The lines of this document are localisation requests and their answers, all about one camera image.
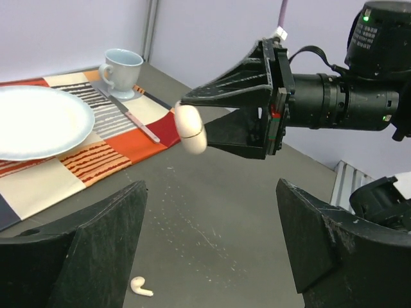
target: white earbud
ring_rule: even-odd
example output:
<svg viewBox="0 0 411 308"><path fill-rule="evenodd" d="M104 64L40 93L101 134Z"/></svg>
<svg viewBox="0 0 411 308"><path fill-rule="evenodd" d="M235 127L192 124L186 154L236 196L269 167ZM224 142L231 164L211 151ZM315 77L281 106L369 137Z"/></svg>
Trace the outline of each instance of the white earbud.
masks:
<svg viewBox="0 0 411 308"><path fill-rule="evenodd" d="M131 290L138 295L143 295L143 296L153 296L154 293L153 291L146 290L146 289L141 289L141 287L144 285L146 280L143 277L135 277L131 280L130 282L130 287Z"/></svg>
<svg viewBox="0 0 411 308"><path fill-rule="evenodd" d="M197 108L190 105L180 105L178 101L174 108L174 122L181 143L187 152L201 154L206 150L206 128Z"/></svg>

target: white wall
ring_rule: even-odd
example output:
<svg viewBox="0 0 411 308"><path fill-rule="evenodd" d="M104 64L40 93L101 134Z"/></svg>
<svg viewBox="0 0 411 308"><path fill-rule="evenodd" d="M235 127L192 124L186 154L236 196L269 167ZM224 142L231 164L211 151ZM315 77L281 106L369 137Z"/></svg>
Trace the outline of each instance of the white wall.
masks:
<svg viewBox="0 0 411 308"><path fill-rule="evenodd" d="M100 65L104 51L140 52L146 0L1 0L0 81Z"/></svg>
<svg viewBox="0 0 411 308"><path fill-rule="evenodd" d="M241 60L256 39L277 24L280 0L161 1L150 63L189 87L217 77ZM343 65L358 0L289 0L285 47L290 52L318 45L331 63ZM293 62L295 73L331 73L313 54ZM411 140L394 142L384 132L312 131L289 128L285 142L334 167L345 160L373 177L411 171Z"/></svg>

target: light blue cup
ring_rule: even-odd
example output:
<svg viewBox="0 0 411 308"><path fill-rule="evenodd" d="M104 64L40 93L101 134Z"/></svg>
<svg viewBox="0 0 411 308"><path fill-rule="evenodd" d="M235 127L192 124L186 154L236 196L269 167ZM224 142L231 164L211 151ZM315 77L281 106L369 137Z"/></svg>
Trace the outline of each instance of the light blue cup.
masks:
<svg viewBox="0 0 411 308"><path fill-rule="evenodd" d="M133 98L133 87L139 79L143 58L132 51L116 48L105 52L105 62L98 72L109 86L108 92L118 99Z"/></svg>

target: placemat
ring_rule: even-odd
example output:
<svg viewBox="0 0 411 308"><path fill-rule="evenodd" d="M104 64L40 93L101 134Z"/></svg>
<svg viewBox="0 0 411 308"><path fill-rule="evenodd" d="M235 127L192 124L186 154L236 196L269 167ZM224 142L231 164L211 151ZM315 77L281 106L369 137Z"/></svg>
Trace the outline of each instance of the placemat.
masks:
<svg viewBox="0 0 411 308"><path fill-rule="evenodd" d="M122 101L160 138L155 144L96 91L104 86L98 71L0 83L5 85L38 85L74 94L93 109L96 123L81 145L63 155L26 162L0 160L0 230L179 142L171 107L138 86L134 98Z"/></svg>

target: butter knife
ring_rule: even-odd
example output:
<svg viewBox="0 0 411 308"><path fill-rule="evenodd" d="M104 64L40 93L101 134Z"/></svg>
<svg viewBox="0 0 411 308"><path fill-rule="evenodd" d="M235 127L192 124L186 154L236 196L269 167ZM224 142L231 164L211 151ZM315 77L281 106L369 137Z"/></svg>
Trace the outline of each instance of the butter knife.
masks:
<svg viewBox="0 0 411 308"><path fill-rule="evenodd" d="M129 109L122 104L118 99L116 99L113 95L105 92L104 90L97 89L97 91L104 97L111 101L115 106L120 110L122 114L124 114L130 121L132 121L138 128L140 128L143 133L147 135L154 143L160 143L160 138L156 136L147 126L145 126L138 118L136 118Z"/></svg>

